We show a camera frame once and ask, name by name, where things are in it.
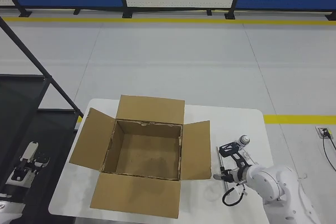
blue barrier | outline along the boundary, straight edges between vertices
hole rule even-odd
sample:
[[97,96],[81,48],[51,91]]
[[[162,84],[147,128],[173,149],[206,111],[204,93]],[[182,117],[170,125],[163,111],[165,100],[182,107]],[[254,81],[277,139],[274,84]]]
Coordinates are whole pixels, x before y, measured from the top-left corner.
[[336,0],[238,0],[236,8],[336,10]]
[[[122,0],[19,0],[22,6],[121,7]],[[336,10],[336,0],[238,0],[236,8]]]
[[121,7],[121,0],[19,0],[22,6]]

black panel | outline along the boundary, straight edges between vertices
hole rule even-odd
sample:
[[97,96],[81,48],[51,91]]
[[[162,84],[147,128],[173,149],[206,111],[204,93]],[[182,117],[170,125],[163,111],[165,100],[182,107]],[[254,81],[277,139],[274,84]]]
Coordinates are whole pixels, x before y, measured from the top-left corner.
[[35,141],[39,144],[36,153],[44,153],[50,157],[50,161],[32,182],[25,197],[26,206],[22,217],[11,223],[73,221],[72,217],[50,215],[48,206],[71,149],[77,118],[78,114],[75,114],[74,110],[39,110],[35,115],[15,157],[19,158],[27,145]]
[[0,186],[48,86],[44,76],[0,74]]

box flap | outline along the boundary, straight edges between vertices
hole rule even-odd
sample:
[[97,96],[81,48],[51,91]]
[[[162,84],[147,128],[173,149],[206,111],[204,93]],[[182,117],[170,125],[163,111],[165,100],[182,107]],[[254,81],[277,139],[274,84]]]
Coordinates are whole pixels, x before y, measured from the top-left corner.
[[183,124],[184,106],[184,100],[122,95],[116,118]]
[[181,148],[181,180],[210,179],[210,121],[185,124]]
[[90,208],[178,218],[180,182],[100,173]]
[[114,118],[90,108],[69,162],[100,170],[114,124]]

floor seam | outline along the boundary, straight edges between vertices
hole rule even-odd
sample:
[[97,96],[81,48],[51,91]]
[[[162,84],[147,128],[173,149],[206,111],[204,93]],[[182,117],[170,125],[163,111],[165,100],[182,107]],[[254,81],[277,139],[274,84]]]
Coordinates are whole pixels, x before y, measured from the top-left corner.
[[[249,36],[248,36],[248,33],[246,32],[245,25],[243,24],[242,26],[243,26],[243,28],[244,28],[245,35],[246,35],[246,37],[247,37],[247,39],[248,39],[248,42],[249,42],[251,51],[253,52],[253,55],[254,55],[256,64],[258,65],[260,75],[262,76],[262,79],[263,79],[263,82],[264,82],[264,86],[265,86],[265,88],[266,88],[266,90],[267,90],[267,92],[268,92],[269,99],[270,99],[270,102],[271,102],[271,104],[272,104],[272,106],[273,106],[275,115],[277,115],[277,113],[276,113],[276,109],[275,109],[274,104],[273,104],[273,100],[271,99],[270,92],[269,92],[269,90],[268,90],[268,86],[267,86],[267,84],[266,84],[266,82],[265,82],[265,79],[264,79],[264,76],[263,76],[263,72],[262,72],[262,70],[261,70],[261,68],[260,68],[260,65],[259,65],[259,62],[258,62],[258,60],[257,60],[257,58],[256,58],[256,56],[255,56],[255,52],[254,52],[253,46],[251,45],[251,42],[250,42],[250,38],[249,38]],[[282,135],[283,135],[283,137],[284,137],[285,144],[286,144],[287,149],[288,149],[288,151],[289,151],[289,154],[290,154],[290,157],[291,157],[293,166],[294,166],[294,168],[295,168],[296,173],[298,174],[298,171],[297,171],[297,169],[296,169],[295,161],[294,161],[293,158],[292,158],[291,151],[290,151],[289,145],[288,145],[288,143],[287,143],[287,141],[286,141],[286,137],[285,137],[284,131],[282,130],[281,124],[279,124],[279,126],[280,126],[281,133],[282,133]]]
[[87,70],[88,64],[90,63],[92,54],[93,54],[93,52],[94,52],[94,50],[95,50],[95,46],[96,46],[97,40],[98,40],[98,38],[99,38],[99,35],[100,35],[100,33],[101,33],[101,29],[102,29],[102,27],[103,27],[103,23],[101,23],[99,32],[97,33],[97,37],[96,37],[95,43],[94,43],[94,45],[93,45],[93,47],[92,47],[90,57],[89,57],[88,60],[87,60],[86,67],[85,67],[85,70],[83,71],[83,75],[82,75],[82,78],[81,78],[81,80],[80,80],[80,84],[78,85],[78,88],[77,88],[76,94],[75,94],[75,96],[74,96],[73,102],[76,101],[76,97],[77,97],[77,94],[78,94],[78,90],[80,90],[81,83],[82,83],[83,78],[84,78],[84,76],[85,76],[85,74],[86,74],[86,70]]

small bottle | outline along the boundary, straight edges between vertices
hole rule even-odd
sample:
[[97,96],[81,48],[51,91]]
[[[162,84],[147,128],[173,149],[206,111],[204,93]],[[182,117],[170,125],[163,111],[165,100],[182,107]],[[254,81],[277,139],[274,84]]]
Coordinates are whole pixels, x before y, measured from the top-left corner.
[[250,143],[250,138],[246,135],[240,136],[239,140],[236,141],[241,148],[244,148],[247,144]]

